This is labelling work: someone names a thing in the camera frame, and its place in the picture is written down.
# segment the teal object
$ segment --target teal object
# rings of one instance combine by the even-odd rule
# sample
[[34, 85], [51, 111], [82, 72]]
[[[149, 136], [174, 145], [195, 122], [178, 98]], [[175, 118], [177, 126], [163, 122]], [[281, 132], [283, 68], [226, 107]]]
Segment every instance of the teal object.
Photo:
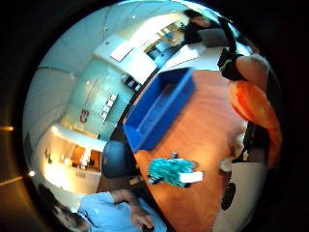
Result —
[[149, 184], [165, 182], [172, 186], [185, 187], [180, 181], [181, 173], [191, 173], [195, 163], [185, 159], [154, 159], [149, 166]]

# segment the light blue shirt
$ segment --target light blue shirt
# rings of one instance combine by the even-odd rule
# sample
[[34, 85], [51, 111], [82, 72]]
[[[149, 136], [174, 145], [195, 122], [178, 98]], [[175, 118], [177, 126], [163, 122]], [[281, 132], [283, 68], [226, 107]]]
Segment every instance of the light blue shirt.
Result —
[[[166, 226], [158, 214], [141, 198], [141, 207], [154, 221], [154, 232], [165, 232]], [[140, 232], [130, 220], [131, 209], [126, 202], [114, 204], [109, 192], [94, 193], [80, 200], [79, 215], [91, 224], [91, 232]]]

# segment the black chair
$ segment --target black chair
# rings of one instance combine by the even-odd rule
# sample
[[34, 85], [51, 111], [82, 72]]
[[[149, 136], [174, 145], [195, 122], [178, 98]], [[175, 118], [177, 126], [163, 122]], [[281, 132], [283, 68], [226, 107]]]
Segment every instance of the black chair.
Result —
[[139, 173], [133, 153], [127, 144], [108, 141], [102, 154], [101, 170], [106, 178], [118, 178]]

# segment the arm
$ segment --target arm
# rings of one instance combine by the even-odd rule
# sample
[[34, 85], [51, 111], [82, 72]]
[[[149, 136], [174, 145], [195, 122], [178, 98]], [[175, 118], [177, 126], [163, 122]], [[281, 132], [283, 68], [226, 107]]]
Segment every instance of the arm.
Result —
[[148, 228], [155, 226], [152, 217], [140, 206], [138, 199], [133, 192], [127, 189], [120, 189], [110, 192], [114, 204], [127, 202], [131, 207], [131, 221], [139, 228], [145, 224]]

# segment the wooden table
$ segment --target wooden table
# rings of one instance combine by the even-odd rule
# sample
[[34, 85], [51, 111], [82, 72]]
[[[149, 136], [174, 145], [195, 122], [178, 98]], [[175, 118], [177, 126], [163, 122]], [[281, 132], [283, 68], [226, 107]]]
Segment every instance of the wooden table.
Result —
[[229, 176], [218, 164], [230, 156], [241, 119], [227, 99], [227, 80], [220, 72], [194, 71], [196, 91], [154, 150], [139, 151], [135, 158], [143, 178], [153, 159], [180, 158], [198, 162], [195, 171], [205, 172], [204, 180], [190, 188], [168, 184], [148, 185], [158, 207], [177, 232], [205, 232], [211, 229]]

